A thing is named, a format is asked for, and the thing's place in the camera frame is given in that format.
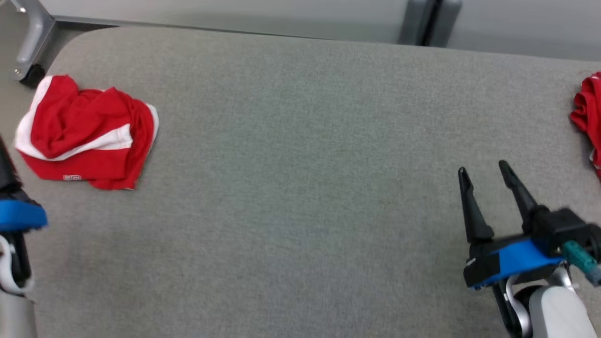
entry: gray floor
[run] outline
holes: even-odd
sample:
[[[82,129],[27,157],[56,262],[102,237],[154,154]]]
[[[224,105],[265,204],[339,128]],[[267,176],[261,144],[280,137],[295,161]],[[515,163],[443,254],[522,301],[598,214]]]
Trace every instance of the gray floor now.
[[[0,7],[0,135],[7,143],[34,92],[11,78],[27,24],[27,15],[17,13],[10,3]]]

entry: folded red shirt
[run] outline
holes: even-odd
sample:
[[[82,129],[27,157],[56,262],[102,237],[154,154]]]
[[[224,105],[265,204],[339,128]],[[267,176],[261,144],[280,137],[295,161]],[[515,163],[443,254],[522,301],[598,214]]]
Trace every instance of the folded red shirt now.
[[[134,189],[158,128],[156,109],[122,91],[79,90],[67,75],[48,76],[14,143],[42,179]]]
[[[570,119],[593,143],[591,161],[601,177],[601,72],[597,72],[582,81],[582,90],[574,97],[576,109]]]

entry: black rubber foot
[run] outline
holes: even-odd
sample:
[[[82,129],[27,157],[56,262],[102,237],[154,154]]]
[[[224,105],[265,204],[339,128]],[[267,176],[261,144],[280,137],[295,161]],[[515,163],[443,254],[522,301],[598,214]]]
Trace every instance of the black rubber foot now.
[[[46,71],[39,64],[33,64],[27,71],[27,75],[19,81],[22,85],[36,89],[40,81],[46,76]]]

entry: gray tabletop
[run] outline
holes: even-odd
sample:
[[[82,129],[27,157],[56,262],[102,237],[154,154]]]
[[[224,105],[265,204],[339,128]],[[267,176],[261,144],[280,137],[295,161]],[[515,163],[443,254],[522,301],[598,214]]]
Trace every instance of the gray tabletop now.
[[[498,170],[601,221],[568,119],[600,63],[166,28],[79,36],[52,74],[157,107],[136,191],[45,182],[28,236],[40,337],[505,337],[468,290],[457,170],[497,235]],[[601,292],[578,273],[595,327]]]

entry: white stripe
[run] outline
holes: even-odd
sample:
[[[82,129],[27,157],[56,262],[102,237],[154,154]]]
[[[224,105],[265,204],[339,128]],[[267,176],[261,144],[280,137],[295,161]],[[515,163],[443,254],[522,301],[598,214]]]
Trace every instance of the white stripe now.
[[[14,139],[14,146],[16,149],[33,158],[38,158],[45,161],[62,161],[86,150],[119,150],[130,148],[132,146],[133,139],[131,134],[129,133],[130,124],[124,124],[123,126],[113,129],[108,133],[96,138],[92,142],[71,149],[68,152],[63,153],[56,158],[45,157],[44,154],[42,154],[33,146],[33,144],[31,144],[31,129],[33,127],[37,107],[48,92],[48,88],[50,88],[51,82],[52,76],[47,76],[38,85],[38,89],[35,92],[35,96],[33,101],[31,102],[31,107],[29,108],[29,111],[27,112],[27,114],[25,114],[23,119],[21,119],[21,122],[17,127],[17,132]]]

